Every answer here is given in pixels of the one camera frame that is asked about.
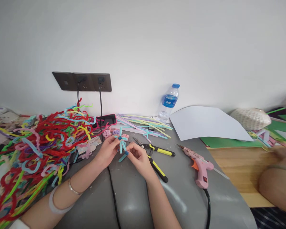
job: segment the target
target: white bangle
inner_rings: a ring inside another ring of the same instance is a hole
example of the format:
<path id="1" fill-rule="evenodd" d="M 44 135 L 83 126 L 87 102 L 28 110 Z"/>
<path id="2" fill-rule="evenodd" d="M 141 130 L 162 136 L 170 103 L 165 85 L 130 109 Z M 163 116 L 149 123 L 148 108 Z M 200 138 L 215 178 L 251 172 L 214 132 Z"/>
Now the white bangle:
<path id="1" fill-rule="evenodd" d="M 75 194 L 77 194 L 77 195 L 82 194 L 82 192 L 77 192 L 77 191 L 75 191 L 75 190 L 72 188 L 71 183 L 70 183 L 70 180 L 71 180 L 71 178 L 69 179 L 69 189 L 70 189 L 72 192 L 74 192 Z"/>
<path id="2" fill-rule="evenodd" d="M 53 189 L 53 191 L 51 192 L 51 195 L 49 197 L 49 207 L 54 214 L 65 214 L 74 206 L 74 204 L 72 204 L 70 207 L 68 207 L 66 209 L 58 209 L 57 207 L 55 207 L 55 205 L 53 203 L 53 196 L 54 196 L 54 193 L 55 193 L 57 188 L 58 188 L 58 186 L 56 186 Z"/>

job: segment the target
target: electrical outlet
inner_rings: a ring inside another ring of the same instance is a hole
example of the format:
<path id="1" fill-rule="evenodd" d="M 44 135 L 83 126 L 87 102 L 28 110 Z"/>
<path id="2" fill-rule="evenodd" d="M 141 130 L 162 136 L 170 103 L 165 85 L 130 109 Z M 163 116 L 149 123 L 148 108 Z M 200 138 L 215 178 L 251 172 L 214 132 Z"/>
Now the electrical outlet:
<path id="1" fill-rule="evenodd" d="M 80 91 L 99 91 L 99 86 L 101 87 L 101 91 L 112 91 L 110 74 L 70 72 L 52 73 L 63 91 L 77 91 L 77 86 Z"/>
<path id="2" fill-rule="evenodd" d="M 101 91 L 111 92 L 111 80 L 110 74 L 107 73 L 92 73 L 93 83 L 95 91 L 99 91 L 99 86 Z"/>
<path id="3" fill-rule="evenodd" d="M 91 73 L 72 73 L 80 91 L 95 91 Z"/>
<path id="4" fill-rule="evenodd" d="M 69 72 L 52 72 L 58 85 L 63 91 L 77 91 L 76 82 L 72 73 Z"/>

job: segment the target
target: pink glue gun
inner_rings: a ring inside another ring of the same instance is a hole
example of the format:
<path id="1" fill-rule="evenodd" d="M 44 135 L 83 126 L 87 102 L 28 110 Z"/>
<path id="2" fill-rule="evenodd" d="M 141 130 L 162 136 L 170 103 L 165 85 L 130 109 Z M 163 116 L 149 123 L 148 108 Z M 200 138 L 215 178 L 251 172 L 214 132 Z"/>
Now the pink glue gun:
<path id="1" fill-rule="evenodd" d="M 198 187 L 207 189 L 209 186 L 207 170 L 213 170 L 214 165 L 211 162 L 206 161 L 202 156 L 195 153 L 193 150 L 181 145 L 178 146 L 180 146 L 185 155 L 189 156 L 194 161 L 192 167 L 198 171 L 198 179 L 196 180 Z"/>

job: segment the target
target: plastic bottle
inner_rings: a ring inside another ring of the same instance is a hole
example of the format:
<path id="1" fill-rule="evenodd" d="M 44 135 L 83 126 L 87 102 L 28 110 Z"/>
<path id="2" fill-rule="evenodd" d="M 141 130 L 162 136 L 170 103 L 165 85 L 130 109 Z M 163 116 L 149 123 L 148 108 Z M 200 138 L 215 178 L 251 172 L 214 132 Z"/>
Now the plastic bottle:
<path id="1" fill-rule="evenodd" d="M 161 122 L 166 122 L 168 120 L 168 117 L 179 97 L 179 87 L 180 84 L 173 84 L 172 87 L 165 93 L 158 109 L 158 114 L 156 117 L 157 120 Z"/>

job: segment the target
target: sleeve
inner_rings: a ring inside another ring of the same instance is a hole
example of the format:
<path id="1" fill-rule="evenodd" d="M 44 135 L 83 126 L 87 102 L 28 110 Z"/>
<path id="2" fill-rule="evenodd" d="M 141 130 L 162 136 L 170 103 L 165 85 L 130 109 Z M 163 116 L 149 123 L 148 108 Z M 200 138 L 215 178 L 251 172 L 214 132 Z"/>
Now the sleeve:
<path id="1" fill-rule="evenodd" d="M 30 229 L 27 225 L 24 224 L 20 219 L 17 219 L 10 229 Z"/>

